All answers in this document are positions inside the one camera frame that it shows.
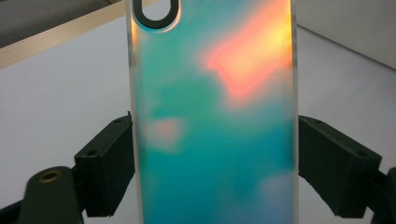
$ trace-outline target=camera cutout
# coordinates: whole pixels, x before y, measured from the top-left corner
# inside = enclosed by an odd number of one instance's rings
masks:
[[[151,29],[162,29],[171,24],[178,13],[178,0],[159,0],[145,7],[142,0],[133,0],[134,15],[144,26]]]

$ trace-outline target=teal phone case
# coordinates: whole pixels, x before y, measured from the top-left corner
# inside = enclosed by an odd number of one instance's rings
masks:
[[[140,222],[294,223],[291,2],[127,6]]]

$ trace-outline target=table surface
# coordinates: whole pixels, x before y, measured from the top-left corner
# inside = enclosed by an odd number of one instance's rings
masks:
[[[0,207],[22,199],[26,181],[73,156],[130,110],[125,17],[0,70]],[[297,31],[299,114],[322,119],[396,166],[396,71],[305,29]],[[300,178],[303,224],[370,223],[334,217]],[[134,179],[112,218],[137,223]]]

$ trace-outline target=gray background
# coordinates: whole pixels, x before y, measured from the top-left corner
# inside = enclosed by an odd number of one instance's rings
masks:
[[[297,22],[396,69],[396,1],[296,0]]]
[[[73,156],[130,110],[125,17],[0,70],[0,207],[22,199],[30,176]],[[322,119],[396,166],[396,72],[299,28],[299,113]],[[370,223],[334,217],[300,179],[302,224]],[[134,179],[111,218],[137,223]]]

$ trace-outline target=white wall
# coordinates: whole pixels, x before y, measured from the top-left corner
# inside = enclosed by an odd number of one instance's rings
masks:
[[[396,1],[296,0],[303,27],[396,69]]]
[[[299,114],[321,119],[383,156],[380,170],[396,167],[396,71],[299,29]],[[300,181],[301,224],[370,223],[333,217]]]
[[[0,207],[131,110],[126,43],[123,17],[0,70]]]

